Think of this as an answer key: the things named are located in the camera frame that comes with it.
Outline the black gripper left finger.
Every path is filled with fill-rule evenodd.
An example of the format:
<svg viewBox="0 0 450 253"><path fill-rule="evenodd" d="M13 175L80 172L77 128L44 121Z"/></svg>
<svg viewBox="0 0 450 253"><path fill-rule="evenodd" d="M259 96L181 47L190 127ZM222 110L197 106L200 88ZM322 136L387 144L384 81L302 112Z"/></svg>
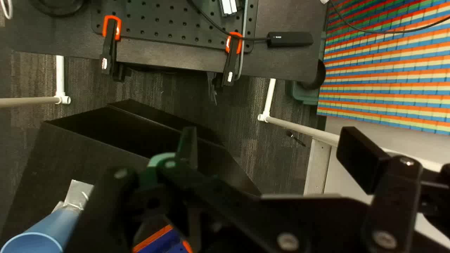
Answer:
<svg viewBox="0 0 450 253"><path fill-rule="evenodd" d="M225 182L188 169L114 171L97 182L74 234L74 253L132 253L170 225L194 253L263 253L233 217L243 195Z"/></svg>

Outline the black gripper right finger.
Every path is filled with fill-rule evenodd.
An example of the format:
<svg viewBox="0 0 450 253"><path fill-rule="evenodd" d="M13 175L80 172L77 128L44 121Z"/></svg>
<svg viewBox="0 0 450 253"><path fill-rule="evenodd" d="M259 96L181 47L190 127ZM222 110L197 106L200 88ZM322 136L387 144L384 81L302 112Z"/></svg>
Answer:
<svg viewBox="0 0 450 253"><path fill-rule="evenodd" d="M360 231L368 253L449 253L443 244L416 231L422 214L449 235L447 165L429 171L418 159L385 152L354 127L340 131L336 158L373 197Z"/></svg>

